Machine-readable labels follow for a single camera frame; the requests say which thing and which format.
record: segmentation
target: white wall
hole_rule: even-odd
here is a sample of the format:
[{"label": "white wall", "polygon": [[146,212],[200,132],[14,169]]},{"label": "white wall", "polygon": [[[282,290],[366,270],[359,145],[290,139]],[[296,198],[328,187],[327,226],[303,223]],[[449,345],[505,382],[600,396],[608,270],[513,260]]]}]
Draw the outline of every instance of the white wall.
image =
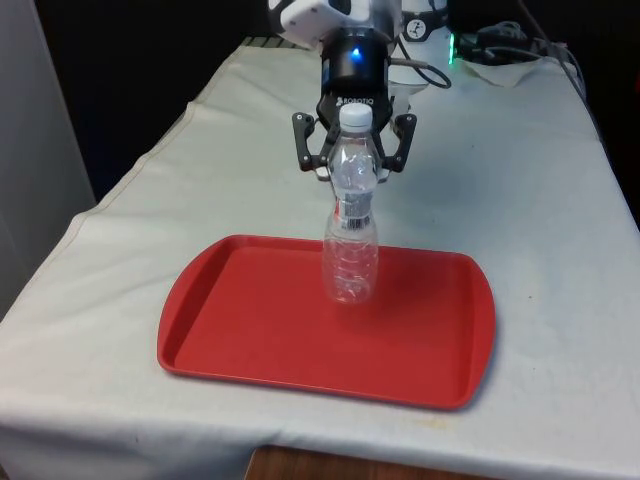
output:
[{"label": "white wall", "polygon": [[0,319],[93,194],[31,0],[0,0]]}]

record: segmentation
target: stain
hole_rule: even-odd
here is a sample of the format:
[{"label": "stain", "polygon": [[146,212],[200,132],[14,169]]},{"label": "stain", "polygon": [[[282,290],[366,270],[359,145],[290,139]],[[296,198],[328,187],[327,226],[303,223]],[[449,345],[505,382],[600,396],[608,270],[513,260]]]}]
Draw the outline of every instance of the stain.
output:
[{"label": "stain", "polygon": [[416,421],[418,425],[433,428],[434,430],[449,430],[451,427],[449,421],[442,417],[429,416]]}]

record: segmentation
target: red tray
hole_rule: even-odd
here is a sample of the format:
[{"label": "red tray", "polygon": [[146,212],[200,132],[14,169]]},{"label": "red tray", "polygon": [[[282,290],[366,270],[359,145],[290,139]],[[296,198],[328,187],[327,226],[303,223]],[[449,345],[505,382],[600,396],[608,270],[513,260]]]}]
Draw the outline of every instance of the red tray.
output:
[{"label": "red tray", "polygon": [[454,409],[472,398],[495,333],[489,284],[456,253],[380,248],[374,300],[329,300],[322,243],[225,238],[182,272],[158,360],[180,375]]}]

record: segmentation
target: white bottle cap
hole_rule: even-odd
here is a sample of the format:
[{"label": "white bottle cap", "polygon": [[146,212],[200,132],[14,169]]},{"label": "white bottle cap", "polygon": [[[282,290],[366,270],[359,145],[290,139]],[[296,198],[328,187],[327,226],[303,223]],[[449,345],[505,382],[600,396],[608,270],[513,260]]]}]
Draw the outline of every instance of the white bottle cap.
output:
[{"label": "white bottle cap", "polygon": [[364,133],[371,130],[373,110],[364,103],[347,103],[340,109],[340,129],[347,133]]}]

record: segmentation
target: table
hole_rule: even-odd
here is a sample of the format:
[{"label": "table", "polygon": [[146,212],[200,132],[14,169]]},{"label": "table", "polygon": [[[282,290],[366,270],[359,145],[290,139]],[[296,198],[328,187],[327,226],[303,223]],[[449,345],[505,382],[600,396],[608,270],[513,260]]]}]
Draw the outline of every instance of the table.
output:
[{"label": "table", "polygon": [[311,52],[240,48],[74,219],[0,323],[0,463],[12,480],[240,479],[265,444],[498,478],[640,478],[640,236],[551,62],[515,88],[458,68],[452,89],[414,95],[407,168],[376,192],[383,244],[470,254],[492,285],[496,347],[467,408],[159,367],[164,299],[198,252],[236,233],[322,236],[330,189],[298,171],[290,123],[314,110],[318,71]]},{"label": "table", "polygon": [[491,480],[282,447],[253,452],[244,480]]}]

